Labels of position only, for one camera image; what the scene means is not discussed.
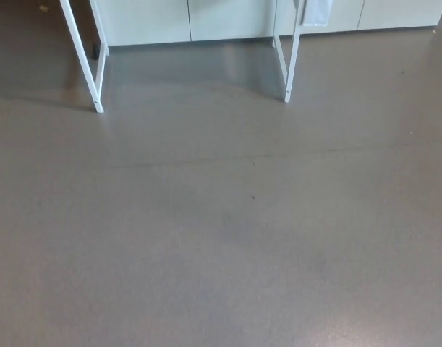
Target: gray floor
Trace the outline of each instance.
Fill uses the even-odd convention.
[[[98,116],[0,3],[0,346],[442,346],[437,31],[305,38],[289,105],[266,42],[115,50]]]

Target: cabinet door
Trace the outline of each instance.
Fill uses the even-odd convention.
[[[272,35],[275,0],[189,0],[193,40],[259,38]],[[326,27],[303,27],[303,33],[331,33],[357,29],[364,0],[335,0]],[[293,0],[279,0],[282,35],[294,26]]]
[[[442,0],[365,0],[360,30],[437,25]]]
[[[194,41],[257,38],[272,35],[275,1],[189,0],[189,11]]]
[[[110,46],[190,41],[187,0],[97,0]]]
[[[334,0],[331,7],[330,19],[325,27],[302,27],[303,34],[338,33],[355,31],[359,25],[364,0]],[[281,35],[291,35],[294,26],[294,5],[292,1],[282,1],[280,16],[283,18],[280,29]]]

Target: white cloth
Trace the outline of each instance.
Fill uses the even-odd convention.
[[[302,24],[306,27],[326,26],[333,0],[306,0]]]

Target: metal leg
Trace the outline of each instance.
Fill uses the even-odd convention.
[[[76,26],[75,16],[73,15],[73,11],[71,9],[71,5],[69,3],[69,0],[60,0],[60,3],[61,3],[61,7],[63,9],[65,19],[67,20],[69,32],[71,34],[73,43],[75,45],[77,57],[79,58],[79,61],[80,61],[81,67],[82,67],[82,71],[84,72],[85,80],[87,81],[90,95],[92,96],[93,103],[95,105],[95,109],[98,113],[103,113],[103,105],[101,102],[101,89],[102,89],[102,83],[103,83],[105,55],[107,55],[107,53],[109,52],[108,45],[106,44],[106,41],[101,42],[100,59],[98,60],[98,73],[97,73],[96,80],[94,81],[94,77],[92,75],[92,71],[90,69],[88,58],[85,53],[84,47],[82,45],[79,30],[77,29],[77,26]],[[95,23],[97,24],[97,28],[98,28],[98,34],[99,34],[101,40],[102,40],[102,37],[103,37],[103,39],[105,39],[103,26],[101,24],[100,17],[98,16],[98,9],[96,7],[95,0],[90,0],[90,3],[93,7]]]
[[[292,87],[293,87],[293,78],[294,78],[294,70],[296,69],[297,57],[298,57],[298,48],[299,48],[299,37],[300,37],[300,25],[301,21],[299,19],[299,4],[301,1],[296,0],[295,9],[296,16],[294,18],[294,30],[293,30],[293,44],[292,44],[292,56],[290,58],[290,64],[288,68],[286,68],[286,62],[284,57],[284,50],[281,47],[280,36],[277,33],[277,25],[278,25],[278,13],[279,13],[279,1],[276,0],[276,13],[275,20],[273,25],[273,37],[272,37],[272,46],[276,49],[276,52],[279,56],[279,63],[281,67],[281,72],[284,78],[284,86],[285,86],[285,96],[284,101],[288,103],[292,96]]]
[[[298,15],[298,10],[297,10],[296,11],[296,18],[294,20],[292,57],[290,58],[290,65],[288,68],[288,77],[286,79],[286,85],[285,85],[285,102],[286,103],[289,103],[290,98],[292,97],[293,78],[294,78],[294,71],[296,69],[296,61],[297,61],[297,57],[298,57],[299,37],[300,36],[301,36],[301,31],[299,29],[299,15]]]
[[[276,35],[276,31],[277,31],[277,17],[279,16],[279,1],[280,0],[276,0],[276,11],[275,14],[273,16],[273,29],[272,29],[272,47],[276,47],[276,41],[273,39]]]
[[[110,50],[108,48],[108,41],[106,40],[105,30],[103,29],[102,19],[100,17],[100,12],[98,11],[98,6],[96,0],[89,0],[90,8],[92,9],[93,18],[95,20],[95,25],[97,26],[98,37],[102,45],[106,46],[105,53],[107,56],[110,55]]]

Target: black object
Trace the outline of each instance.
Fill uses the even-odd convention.
[[[92,59],[98,60],[99,57],[100,57],[100,47],[98,47],[98,45],[94,43],[92,45]]]

